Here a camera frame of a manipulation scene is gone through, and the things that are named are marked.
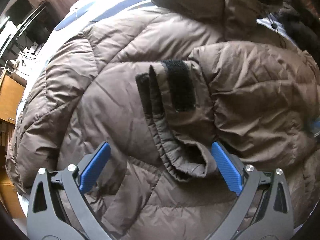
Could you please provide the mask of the black desk with monitor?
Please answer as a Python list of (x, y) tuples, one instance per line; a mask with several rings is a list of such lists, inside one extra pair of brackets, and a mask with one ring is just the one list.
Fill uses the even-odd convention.
[(1, 34), (4, 34), (1, 38), (1, 59), (10, 54), (16, 56), (16, 49), (23, 50), (30, 43), (45, 43), (58, 20), (49, 1), (40, 2), (33, 8), (29, 0), (17, 0), (5, 16), (1, 23)]

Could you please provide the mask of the black jacket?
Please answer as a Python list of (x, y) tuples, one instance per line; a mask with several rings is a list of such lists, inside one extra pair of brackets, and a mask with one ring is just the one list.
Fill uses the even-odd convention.
[(319, 20), (300, 0), (283, 0), (275, 17), (300, 49), (319, 50)]

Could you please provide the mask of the wooden nightstand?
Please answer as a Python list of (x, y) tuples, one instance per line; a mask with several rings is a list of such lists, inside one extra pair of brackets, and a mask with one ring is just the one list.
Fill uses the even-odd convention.
[(22, 98), (24, 87), (10, 75), (1, 75), (1, 204), (12, 218), (25, 218), (20, 206), (17, 190), (5, 170), (5, 158), (9, 149), (15, 123), (16, 111)]

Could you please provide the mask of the white blue striped bed sheet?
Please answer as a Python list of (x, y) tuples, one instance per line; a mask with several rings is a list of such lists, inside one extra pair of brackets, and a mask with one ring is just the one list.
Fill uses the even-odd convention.
[(106, 140), (111, 162), (88, 194), (100, 217), (119, 210), (135, 175), (155, 193), (148, 209), (221, 215), (232, 195), (213, 170), (184, 180), (199, 198), (169, 189), (136, 84), (156, 61), (197, 59), (196, 110), (183, 134), (205, 146), (220, 136), (243, 161), (280, 166), (300, 223), (319, 198), (319, 146), (304, 129), (319, 114), (319, 69), (262, 10), (255, 0), (75, 3), (45, 44), (46, 64), (20, 105), (6, 163), (18, 193), (30, 194), (39, 168), (64, 168)]

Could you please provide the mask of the brown puffer jacket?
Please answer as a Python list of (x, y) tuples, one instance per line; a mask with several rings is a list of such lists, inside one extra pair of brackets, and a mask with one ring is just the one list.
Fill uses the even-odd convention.
[(86, 198), (118, 239), (205, 239), (235, 201), (214, 158), (284, 171), (294, 225), (319, 200), (319, 67), (258, 25), (280, 0), (151, 0), (66, 41), (17, 120), (7, 174), (29, 195), (38, 170), (111, 146)]

